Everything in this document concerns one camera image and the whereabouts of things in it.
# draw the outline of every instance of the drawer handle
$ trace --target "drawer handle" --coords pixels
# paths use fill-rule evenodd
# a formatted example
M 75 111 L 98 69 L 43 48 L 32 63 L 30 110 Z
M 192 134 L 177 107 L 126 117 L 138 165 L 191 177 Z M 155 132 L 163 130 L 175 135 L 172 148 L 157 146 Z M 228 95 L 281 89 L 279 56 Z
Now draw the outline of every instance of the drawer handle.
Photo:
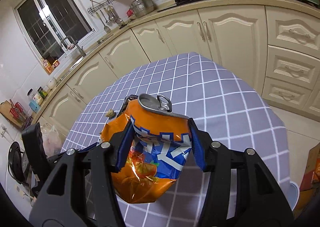
M 164 40 L 163 40 L 163 38 L 162 38 L 162 36 L 161 36 L 161 34 L 160 34 L 159 29 L 157 29 L 157 32 L 158 32 L 159 39 L 162 41 L 162 43 L 164 43 Z
M 292 99 L 295 97 L 293 94 L 286 95 L 283 92 L 279 91 L 280 96 L 286 100 L 286 101 L 292 101 Z
M 70 94 L 71 94 L 78 102 L 81 102 L 81 100 L 78 99 L 72 91 L 70 91 Z
M 289 69 L 291 71 L 297 72 L 297 73 L 303 73 L 304 72 L 304 70 L 302 70 L 302 69 L 301 70 L 293 69 L 289 65 L 286 65 L 285 68 L 287 68 L 287 69 Z
M 211 35 L 210 35 L 210 31 L 209 31 L 207 22 L 203 21 L 203 25 L 204 25 L 204 27 L 206 29 L 205 33 L 207 34 L 208 40 L 211 42 Z
M 205 37 L 204 37 L 203 31 L 202 31 L 202 28 L 201 28 L 201 23 L 197 22 L 197 25 L 198 25 L 198 28 L 199 28 L 199 34 L 202 37 L 203 42 L 205 42 Z
M 297 32 L 297 31 L 294 31 L 294 30 L 292 30 L 292 29 L 290 29 L 289 32 L 292 33 L 292 34 L 296 34 L 296 35 L 300 35 L 300 36 L 305 36 L 305 37 L 308 37 L 308 38 L 311 37 L 309 34 L 302 34 L 302 33 L 299 33 L 299 32 Z
M 81 99 L 84 98 L 74 87 L 72 89 L 76 93 L 76 95 L 78 95 Z
M 108 63 L 108 64 L 111 66 L 111 68 L 113 69 L 114 67 L 113 67 L 112 63 L 108 60 L 108 58 L 105 57 L 104 59 L 107 61 L 107 63 Z

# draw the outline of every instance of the purple tablecloth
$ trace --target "purple tablecloth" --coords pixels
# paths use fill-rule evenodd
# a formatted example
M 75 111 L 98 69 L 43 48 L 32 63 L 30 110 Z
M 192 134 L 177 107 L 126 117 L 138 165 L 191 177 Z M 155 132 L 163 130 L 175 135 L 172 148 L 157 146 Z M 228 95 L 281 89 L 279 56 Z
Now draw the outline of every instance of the purple tablecloth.
M 74 123 L 62 150 L 82 149 L 99 140 L 109 109 L 119 111 L 130 94 L 163 94 L 172 111 L 194 118 L 229 149 L 254 148 L 284 193 L 289 188 L 289 151 L 286 128 L 261 97 L 233 73 L 197 54 L 176 55 L 134 69 L 93 98 Z M 119 206 L 128 227 L 194 226 L 202 210 L 209 174 L 202 173 L 193 156 L 177 182 L 151 204 Z M 86 181 L 88 214 L 94 217 L 90 180 Z M 228 218 L 234 215 L 236 172 L 232 171 Z

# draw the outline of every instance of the checkered tablecloth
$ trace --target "checkered tablecloth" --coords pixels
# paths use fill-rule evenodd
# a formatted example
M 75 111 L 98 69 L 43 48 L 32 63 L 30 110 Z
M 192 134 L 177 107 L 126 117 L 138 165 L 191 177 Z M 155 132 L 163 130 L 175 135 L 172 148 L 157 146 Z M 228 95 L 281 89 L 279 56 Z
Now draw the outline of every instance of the checkered tablecloth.
M 197 54 L 176 55 L 133 70 L 93 98 L 74 123 L 62 151 L 82 149 L 98 141 L 109 109 L 119 111 L 130 94 L 163 94 L 172 111 L 192 117 L 229 149 L 254 148 L 286 194 L 289 188 L 289 151 L 286 128 L 261 97 L 243 80 Z M 193 156 L 177 182 L 155 203 L 119 206 L 128 227 L 195 226 L 202 210 L 209 174 Z M 86 181 L 88 215 L 94 217 L 90 179 Z M 236 172 L 232 171 L 228 218 L 234 215 Z

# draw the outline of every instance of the silver bolt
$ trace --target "silver bolt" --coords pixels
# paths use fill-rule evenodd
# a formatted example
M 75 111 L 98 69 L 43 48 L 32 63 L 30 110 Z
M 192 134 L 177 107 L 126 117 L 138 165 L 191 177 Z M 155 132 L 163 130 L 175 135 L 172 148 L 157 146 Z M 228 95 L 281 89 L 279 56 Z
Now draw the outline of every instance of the silver bolt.
M 211 146 L 213 148 L 219 148 L 221 146 L 221 144 L 220 144 L 220 142 L 214 141 L 214 142 L 211 143 Z
M 74 149 L 68 149 L 67 151 L 66 151 L 66 153 L 67 153 L 67 155 L 73 155 L 74 153 L 75 153 L 76 151 L 74 150 Z
M 254 155 L 256 152 L 253 149 L 247 149 L 248 155 Z
M 102 142 L 102 143 L 101 143 L 101 147 L 102 147 L 103 149 L 107 149 L 108 147 L 110 147 L 110 143 L 109 143 L 109 142 Z

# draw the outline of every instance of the utensil rack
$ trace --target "utensil rack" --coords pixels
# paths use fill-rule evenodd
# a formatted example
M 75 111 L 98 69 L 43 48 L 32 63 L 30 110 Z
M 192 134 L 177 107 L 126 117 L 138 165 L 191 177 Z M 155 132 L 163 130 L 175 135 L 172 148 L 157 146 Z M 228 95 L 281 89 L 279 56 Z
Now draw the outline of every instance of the utensil rack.
M 88 8 L 87 11 L 89 14 L 91 14 L 93 16 L 93 14 L 95 12 L 97 12 L 98 10 L 108 6 L 108 5 L 113 5 L 112 3 L 115 1 L 115 0 L 103 0 L 99 3 L 97 3 L 96 1 L 94 0 L 90 0 L 91 3 L 92 3 L 92 7 Z

